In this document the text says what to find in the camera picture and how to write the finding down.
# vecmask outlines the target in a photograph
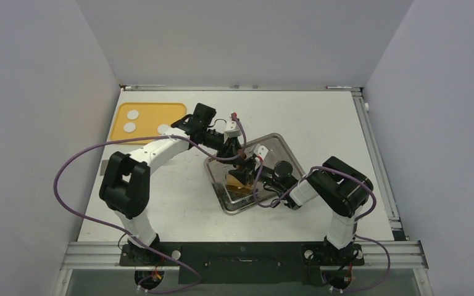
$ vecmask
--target white table surface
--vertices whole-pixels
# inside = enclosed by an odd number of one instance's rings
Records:
[[[303,169],[321,165],[334,155],[372,180],[377,196],[373,213],[359,222],[358,234],[393,241],[380,198],[373,165],[350,92],[346,91],[124,91],[117,108],[126,102],[181,102],[193,112],[201,102],[217,109],[216,118],[236,112],[248,139],[281,134]],[[112,145],[102,159],[115,151],[127,153],[137,145]],[[316,198],[294,211],[252,207],[227,215],[215,196],[203,161],[196,149],[177,155],[151,177],[148,215],[152,227],[166,242],[270,242],[321,241],[330,225],[331,210]],[[102,176],[97,172],[86,214],[121,226],[99,198]],[[371,205],[369,201],[364,209]],[[84,220],[78,241],[117,241],[118,230]]]

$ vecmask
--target yellow tray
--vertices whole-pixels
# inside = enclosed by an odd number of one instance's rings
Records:
[[[186,115],[182,103],[124,103],[119,106],[110,139],[160,136],[177,120]],[[150,141],[127,144],[147,144]]]

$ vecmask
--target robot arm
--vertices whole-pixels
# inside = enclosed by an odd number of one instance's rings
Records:
[[[229,172],[243,184],[249,184],[255,179],[259,173],[259,159],[264,159],[268,149],[260,146],[254,147],[253,151],[254,154],[251,157],[253,161],[248,161],[246,166],[240,170]],[[373,184],[366,176],[336,157],[330,157],[323,164],[323,167],[348,174],[373,190]],[[356,218],[361,213],[362,206],[368,200],[368,192],[350,179],[326,171],[312,171],[301,182],[292,175],[292,172],[292,165],[281,160],[275,164],[273,169],[263,166],[259,181],[276,191],[279,197],[295,186],[289,195],[282,200],[285,206],[293,210],[297,210],[310,200],[320,196],[333,211],[331,225],[325,241],[336,250],[344,250],[344,248],[349,247],[357,231]]]
[[[182,136],[195,144],[202,144],[217,150],[218,157],[233,157],[242,147],[237,139],[241,135],[234,120],[227,123],[224,133],[209,129],[215,109],[198,104],[191,115],[176,121],[164,136]],[[150,176],[163,164],[192,145],[181,139],[160,139],[152,141],[129,154],[114,153],[106,167],[99,196],[114,210],[125,229],[146,245],[159,242],[159,236],[152,229],[145,215],[149,201]],[[133,245],[144,248],[131,238]]]

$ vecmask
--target white wall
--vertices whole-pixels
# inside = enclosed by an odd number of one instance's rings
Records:
[[[474,1],[415,0],[365,89],[439,295],[474,295]]]
[[[412,0],[77,0],[123,84],[364,86]]]
[[[118,86],[78,6],[0,1],[0,295],[51,295],[79,221],[52,180],[74,152],[106,138]],[[63,177],[83,210],[99,154]]]

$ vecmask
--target screw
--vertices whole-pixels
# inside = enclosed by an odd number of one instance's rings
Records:
[[[313,251],[311,251],[311,250],[306,250],[306,251],[304,252],[304,258],[309,259],[310,256],[313,255],[313,254],[314,254]]]
[[[174,250],[172,252],[172,258],[178,260],[179,258],[181,258],[181,252],[179,252],[178,250]]]

